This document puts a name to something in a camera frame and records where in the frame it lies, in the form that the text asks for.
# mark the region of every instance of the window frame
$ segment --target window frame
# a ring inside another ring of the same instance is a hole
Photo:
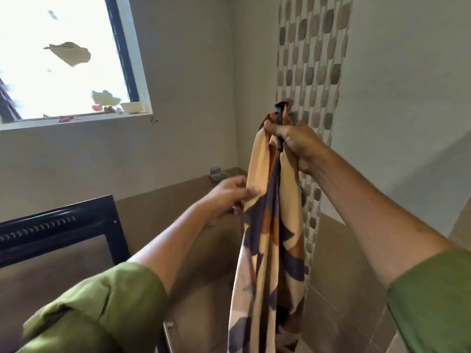
[[[119,14],[118,4],[116,0],[105,0],[106,9],[108,10],[108,17],[110,19],[111,29],[113,36],[115,37],[116,49],[118,50],[118,56],[121,63],[121,69],[126,82],[126,88],[128,90],[129,99],[131,102],[139,101],[139,92],[136,85],[136,79],[134,78],[134,72],[132,70],[131,58],[129,56],[129,50],[126,43],[126,37],[124,35],[124,29]],[[82,116],[91,114],[63,114],[64,116]],[[5,84],[0,77],[0,122],[12,123],[16,121],[25,120],[22,119],[20,114],[16,111],[13,101],[8,95]]]

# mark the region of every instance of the green shirt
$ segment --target green shirt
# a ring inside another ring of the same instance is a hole
[[[153,352],[167,295],[155,273],[122,263],[82,281],[25,323],[29,352]],[[420,263],[388,289],[409,350],[471,352],[471,253],[452,249]]]

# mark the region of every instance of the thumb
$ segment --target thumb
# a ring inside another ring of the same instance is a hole
[[[288,135],[289,126],[287,125],[278,125],[274,124],[270,120],[266,120],[263,124],[263,127],[265,128],[265,130],[267,130],[269,134],[283,137],[284,139],[286,139],[286,136]]]
[[[245,187],[234,189],[232,198],[235,202],[250,201],[260,194],[260,189],[255,187]]]

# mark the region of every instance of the window sill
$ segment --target window sill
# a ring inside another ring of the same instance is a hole
[[[67,124],[74,124],[74,123],[83,123],[87,121],[97,121],[97,120],[108,120],[108,119],[116,119],[116,118],[131,118],[143,115],[152,115],[149,112],[140,112],[137,114],[128,114],[123,112],[119,114],[117,112],[111,113],[99,113],[99,114],[90,114],[90,115],[81,115],[78,119],[68,121],[68,122],[59,122],[59,118],[39,118],[39,119],[31,119],[31,120],[21,120],[15,121],[11,123],[0,123],[0,131],[3,130],[15,130],[15,129],[22,129],[22,128],[30,128],[30,127],[41,127],[41,126],[50,126],[50,125],[67,125]]]

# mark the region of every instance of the towel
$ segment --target towel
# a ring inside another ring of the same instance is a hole
[[[289,101],[276,107],[278,124],[297,122]],[[244,205],[228,352],[294,352],[304,307],[299,172],[296,156],[283,139],[267,134],[263,123],[253,144],[247,186],[260,188],[261,194]]]

